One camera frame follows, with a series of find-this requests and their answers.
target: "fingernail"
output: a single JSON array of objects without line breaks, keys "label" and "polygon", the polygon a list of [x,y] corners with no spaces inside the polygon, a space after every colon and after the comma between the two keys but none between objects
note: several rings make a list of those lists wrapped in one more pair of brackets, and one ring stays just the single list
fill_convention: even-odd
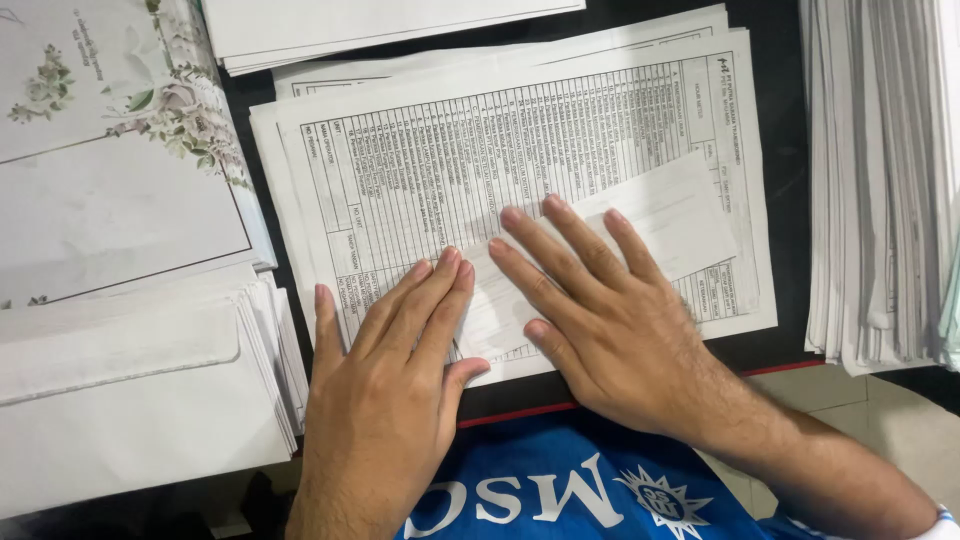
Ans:
[{"label": "fingernail", "polygon": [[544,201],[543,206],[555,212],[567,211],[570,205],[560,198],[556,193],[551,193]]},{"label": "fingernail", "polygon": [[457,270],[457,278],[465,280],[470,277],[470,274],[473,273],[473,265],[469,261],[465,260],[460,263],[460,269]]},{"label": "fingernail", "polygon": [[540,341],[546,333],[546,324],[540,319],[534,319],[523,328],[523,333],[533,341]]},{"label": "fingernail", "polygon": [[630,225],[630,222],[627,221],[627,218],[623,217],[623,214],[620,213],[618,209],[607,210],[603,218],[607,222],[607,225]]},{"label": "fingernail", "polygon": [[489,249],[493,256],[503,255],[507,253],[507,244],[500,238],[494,237],[490,240]]},{"label": "fingernail", "polygon": [[460,250],[453,246],[446,246],[444,252],[440,254],[440,262],[443,264],[454,264],[460,258]]},{"label": "fingernail", "polygon": [[422,280],[430,273],[430,261],[422,258],[410,269],[410,275],[416,280]]},{"label": "fingernail", "polygon": [[506,207],[500,212],[500,225],[509,230],[513,227],[516,227],[516,224],[520,222],[521,217],[523,217],[523,212],[521,212],[520,209]]}]

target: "right hand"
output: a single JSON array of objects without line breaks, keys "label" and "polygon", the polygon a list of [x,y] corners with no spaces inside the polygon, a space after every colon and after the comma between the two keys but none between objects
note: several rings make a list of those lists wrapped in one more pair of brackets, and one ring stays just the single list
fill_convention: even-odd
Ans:
[{"label": "right hand", "polygon": [[518,209],[504,209],[501,222],[563,290],[502,240],[490,242],[490,254],[549,319],[530,321],[524,333],[582,405],[628,428],[700,447],[717,429],[743,421],[749,405],[766,405],[707,350],[680,296],[619,212],[609,210],[604,224],[626,266],[556,195],[543,202],[543,213],[576,255]]}]

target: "green leaf illustration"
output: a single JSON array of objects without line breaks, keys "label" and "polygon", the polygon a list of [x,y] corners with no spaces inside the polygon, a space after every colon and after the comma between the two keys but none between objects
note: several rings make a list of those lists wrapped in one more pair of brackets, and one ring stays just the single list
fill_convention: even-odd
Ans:
[{"label": "green leaf illustration", "polygon": [[150,105],[150,102],[154,100],[154,89],[150,88],[149,90],[143,90],[133,96],[130,96],[130,104],[127,105],[127,110],[129,112],[137,112],[138,110],[143,110],[145,107]]}]

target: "desk surface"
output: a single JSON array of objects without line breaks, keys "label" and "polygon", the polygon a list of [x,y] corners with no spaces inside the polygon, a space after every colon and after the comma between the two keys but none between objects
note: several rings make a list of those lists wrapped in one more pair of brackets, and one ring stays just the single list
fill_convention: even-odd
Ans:
[{"label": "desk surface", "polygon": [[[501,45],[553,40],[596,32],[641,20],[708,6],[711,0],[588,0],[583,12],[571,12],[518,21],[454,34],[389,43],[350,51],[330,60],[389,58],[430,49]],[[712,339],[709,348],[738,373],[755,373],[817,361],[804,352],[810,286],[810,208],[807,129],[800,20],[794,1],[729,0],[730,27],[746,27],[756,85],[760,143],[763,149],[763,183],[770,235],[770,258],[777,295],[776,328]],[[270,200],[263,167],[250,127],[249,107],[272,102],[270,71],[231,79],[221,73],[233,119],[250,166],[253,183],[276,248],[279,286],[295,290],[283,239]],[[307,370],[313,355],[300,303],[291,293],[300,347]],[[911,375],[915,386],[929,387],[929,377]],[[546,411],[572,401],[557,373],[471,388],[464,394],[460,417],[464,424],[477,419],[513,415],[521,410]]]}]

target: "printed form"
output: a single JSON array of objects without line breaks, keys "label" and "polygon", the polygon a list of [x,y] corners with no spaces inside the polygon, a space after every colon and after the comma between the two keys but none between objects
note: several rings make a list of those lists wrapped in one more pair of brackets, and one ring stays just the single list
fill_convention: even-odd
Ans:
[{"label": "printed form", "polygon": [[[336,289],[348,342],[419,258],[500,234],[504,206],[540,217],[549,193],[576,202],[689,152],[711,169],[738,252],[674,287],[704,338],[776,325],[749,35],[561,60],[277,109],[291,211],[311,232],[301,257]],[[504,361],[518,358],[532,361]],[[530,348],[494,361],[476,383],[552,369]]]}]

